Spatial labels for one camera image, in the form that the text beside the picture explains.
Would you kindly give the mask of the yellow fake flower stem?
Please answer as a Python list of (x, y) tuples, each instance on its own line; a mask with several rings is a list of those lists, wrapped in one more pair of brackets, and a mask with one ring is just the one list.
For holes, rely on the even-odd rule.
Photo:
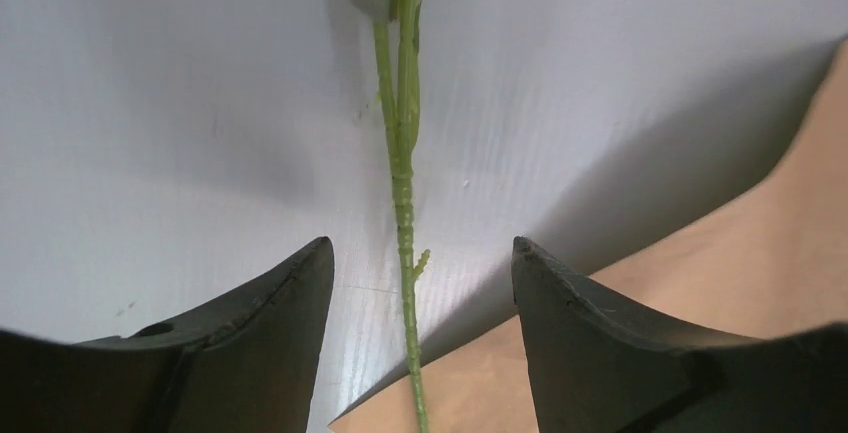
[(416, 312), (416, 283), (430, 251), (414, 252), (413, 153), (418, 142), (421, 114), (420, 13), (422, 0), (349, 0), (372, 22), (373, 42), (391, 175), (400, 268), (406, 362), (416, 423), (430, 430), (421, 367), (421, 345)]

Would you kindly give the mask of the orange wrapping paper sheet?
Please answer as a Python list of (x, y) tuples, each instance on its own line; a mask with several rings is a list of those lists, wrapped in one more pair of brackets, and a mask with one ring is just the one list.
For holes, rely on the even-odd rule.
[[(589, 278), (647, 310), (755, 339), (847, 316), (847, 48), (780, 159), (744, 192)], [(521, 322), (424, 369), (435, 432), (534, 432)]]

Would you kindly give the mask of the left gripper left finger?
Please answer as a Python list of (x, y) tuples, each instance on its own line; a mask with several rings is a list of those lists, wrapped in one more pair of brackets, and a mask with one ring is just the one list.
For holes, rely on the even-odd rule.
[(334, 281), (319, 237), (129, 337), (1, 335), (5, 432), (303, 432)]

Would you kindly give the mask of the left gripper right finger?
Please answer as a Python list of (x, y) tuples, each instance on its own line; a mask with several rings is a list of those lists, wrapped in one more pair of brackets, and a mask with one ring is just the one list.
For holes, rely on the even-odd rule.
[(755, 339), (659, 312), (531, 240), (511, 277), (543, 432), (843, 432), (847, 327)]

